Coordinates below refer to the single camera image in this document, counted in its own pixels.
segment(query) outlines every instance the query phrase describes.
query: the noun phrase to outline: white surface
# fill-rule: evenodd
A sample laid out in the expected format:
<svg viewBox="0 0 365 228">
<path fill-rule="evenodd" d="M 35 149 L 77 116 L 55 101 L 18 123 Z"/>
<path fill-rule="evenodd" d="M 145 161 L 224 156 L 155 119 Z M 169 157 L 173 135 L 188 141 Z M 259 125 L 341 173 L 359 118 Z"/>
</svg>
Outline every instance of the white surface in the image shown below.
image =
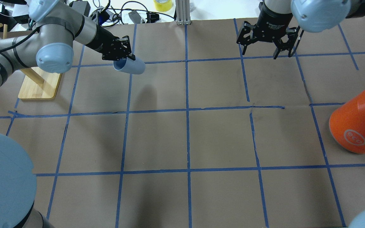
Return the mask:
<svg viewBox="0 0 365 228">
<path fill-rule="evenodd" d="M 91 11 L 90 13 L 96 9 L 93 4 L 93 0 L 87 0 L 90 3 Z M 99 6 L 98 2 L 100 1 L 101 6 L 106 6 L 108 3 L 107 0 L 95 0 L 95 4 Z M 258 9 L 259 2 L 262 0 L 190 0 L 191 3 L 194 4 L 194 11 L 191 12 L 191 20 L 216 20 L 216 19 L 231 19 L 231 18 L 246 18 L 246 17 L 258 17 L 260 10 Z M 127 0 L 112 0 L 111 6 L 115 9 L 120 9 Z M 144 4 L 149 11 L 156 12 L 156 8 L 153 0 L 138 0 Z M 165 14 L 174 16 L 175 11 L 175 0 L 172 0 L 173 7 L 167 11 L 163 12 Z M 124 7 L 125 9 L 142 9 L 144 7 L 138 3 L 127 3 Z M 124 23 L 133 23 L 129 18 L 129 10 L 122 12 L 122 19 Z M 145 19 L 146 12 L 138 11 L 139 14 Z M 172 22 L 173 19 L 171 17 L 167 17 L 164 15 L 160 15 L 160 22 Z"/>
</svg>

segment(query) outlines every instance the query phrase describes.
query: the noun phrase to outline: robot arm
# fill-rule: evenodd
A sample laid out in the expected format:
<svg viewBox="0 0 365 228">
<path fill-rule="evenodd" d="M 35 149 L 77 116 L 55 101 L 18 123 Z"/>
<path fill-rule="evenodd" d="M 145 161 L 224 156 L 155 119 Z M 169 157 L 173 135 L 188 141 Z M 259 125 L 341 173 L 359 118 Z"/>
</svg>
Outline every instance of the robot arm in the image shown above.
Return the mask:
<svg viewBox="0 0 365 228">
<path fill-rule="evenodd" d="M 18 69 L 38 66 L 51 73 L 68 71 L 73 62 L 73 40 L 102 53 L 103 60 L 130 59 L 143 64 L 135 61 L 129 36 L 112 35 L 62 1 L 33 0 L 29 16 L 37 22 L 38 34 L 0 40 L 0 86 Z"/>
<path fill-rule="evenodd" d="M 237 43 L 242 45 L 245 54 L 247 46 L 258 42 L 274 43 L 278 54 L 287 50 L 291 57 L 294 52 L 298 32 L 322 32 L 339 24 L 345 18 L 365 16 L 365 0 L 264 0 L 260 3 L 257 23 L 244 22 Z M 299 26 L 288 28 L 292 17 Z"/>
</svg>

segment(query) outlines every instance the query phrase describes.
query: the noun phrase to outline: table surface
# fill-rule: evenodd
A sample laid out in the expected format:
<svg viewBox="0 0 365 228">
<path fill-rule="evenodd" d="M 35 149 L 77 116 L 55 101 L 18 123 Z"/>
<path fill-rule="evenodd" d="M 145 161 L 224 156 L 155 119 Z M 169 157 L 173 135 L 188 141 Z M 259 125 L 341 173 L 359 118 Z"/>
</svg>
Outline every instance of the table surface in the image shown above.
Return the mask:
<svg viewBox="0 0 365 228">
<path fill-rule="evenodd" d="M 330 114 L 365 89 L 365 17 L 242 56 L 243 19 L 119 25 L 146 62 L 117 72 L 74 43 L 51 101 L 0 88 L 0 133 L 29 153 L 55 227 L 343 227 L 365 210 L 365 155 Z"/>
</svg>

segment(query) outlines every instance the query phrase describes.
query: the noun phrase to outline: black cable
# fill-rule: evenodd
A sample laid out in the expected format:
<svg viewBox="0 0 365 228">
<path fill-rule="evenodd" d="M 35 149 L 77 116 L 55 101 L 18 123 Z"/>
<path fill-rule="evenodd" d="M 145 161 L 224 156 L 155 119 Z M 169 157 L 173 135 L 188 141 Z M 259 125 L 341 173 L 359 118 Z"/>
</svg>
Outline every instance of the black cable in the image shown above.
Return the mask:
<svg viewBox="0 0 365 228">
<path fill-rule="evenodd" d="M 111 19 L 107 20 L 107 22 L 112 22 L 112 24 L 110 25 L 105 25 L 105 26 L 102 26 L 103 28 L 109 28 L 109 27 L 112 27 L 116 24 L 118 24 L 120 22 L 120 15 L 113 9 L 113 7 L 111 6 L 110 10 L 113 10 L 113 13 L 114 15 L 112 16 Z"/>
<path fill-rule="evenodd" d="M 136 1 L 127 1 L 125 2 L 122 7 L 120 8 L 120 21 L 122 22 L 123 24 L 123 20 L 122 20 L 122 11 L 124 10 L 123 7 L 128 4 L 128 3 L 138 3 L 138 4 L 141 4 L 145 9 L 146 9 L 146 12 L 147 12 L 147 15 L 148 15 L 148 21 L 150 21 L 150 14 L 149 14 L 149 10 L 147 9 L 147 7 L 145 5 L 143 5 L 142 3 L 140 2 L 136 2 Z"/>
<path fill-rule="evenodd" d="M 14 48 L 16 48 L 17 46 L 19 46 L 19 45 L 21 45 L 23 42 L 25 42 L 25 41 L 27 41 L 32 35 L 34 35 L 36 32 L 38 32 L 39 31 L 39 27 L 38 28 L 36 28 L 35 30 L 33 30 L 28 36 L 26 36 L 25 38 L 23 38 L 23 40 L 21 40 L 21 41 L 19 41 L 18 43 L 16 43 L 16 44 L 14 44 L 14 45 L 12 45 L 12 46 L 10 46 L 10 47 L 6 47 L 6 48 L 4 48 L 4 49 L 1 49 L 0 50 L 0 53 L 2 53 L 2 52 L 6 52 L 6 51 L 8 51 L 8 50 L 11 50 L 11 49 L 14 49 Z"/>
<path fill-rule="evenodd" d="M 295 48 L 294 48 L 294 51 L 292 52 L 292 53 L 288 53 L 288 57 L 292 57 L 294 54 L 295 54 L 295 52 L 297 51 L 297 49 L 298 49 L 298 45 L 299 45 L 299 42 L 301 42 L 301 38 L 302 38 L 302 36 L 304 35 L 304 30 L 302 30 L 301 31 L 301 34 L 299 35 L 299 38 L 298 38 L 298 42 L 297 42 L 297 45 L 295 45 Z"/>
<path fill-rule="evenodd" d="M 110 5 L 111 5 L 111 0 L 108 0 L 108 4 L 105 6 L 104 9 L 102 9 L 101 12 L 105 12 L 109 8 Z"/>
<path fill-rule="evenodd" d="M 136 10 L 136 11 L 144 11 L 144 12 L 146 12 L 146 10 L 142 10 L 142 9 L 122 9 L 122 10 L 128 10 L 128 11 Z M 168 16 L 168 17 L 172 18 L 174 21 L 176 20 L 174 17 L 172 17 L 172 16 L 170 16 L 170 15 L 168 15 L 168 14 L 165 14 L 165 13 L 161 13 L 161 12 L 154 12 L 154 11 L 149 11 L 149 13 L 158 13 L 158 14 L 161 14 L 161 15 L 164 15 L 164 16 Z"/>
<path fill-rule="evenodd" d="M 97 5 L 95 4 L 95 0 L 93 0 L 93 4 L 94 4 L 94 6 L 95 6 L 95 7 L 97 7 L 97 8 L 98 8 L 98 7 L 101 5 L 101 2 L 98 0 L 98 5 L 99 5 L 99 6 L 97 6 Z"/>
</svg>

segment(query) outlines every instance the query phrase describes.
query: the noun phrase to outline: white logo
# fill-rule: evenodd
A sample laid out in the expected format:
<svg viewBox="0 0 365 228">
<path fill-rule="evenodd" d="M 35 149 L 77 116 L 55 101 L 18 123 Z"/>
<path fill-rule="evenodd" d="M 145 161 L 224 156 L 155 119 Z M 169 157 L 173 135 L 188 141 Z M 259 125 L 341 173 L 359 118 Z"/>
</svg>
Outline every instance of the white logo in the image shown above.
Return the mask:
<svg viewBox="0 0 365 228">
<path fill-rule="evenodd" d="M 355 130 L 346 130 L 344 132 L 344 139 L 355 146 L 364 146 L 365 145 L 365 138 Z"/>
</svg>

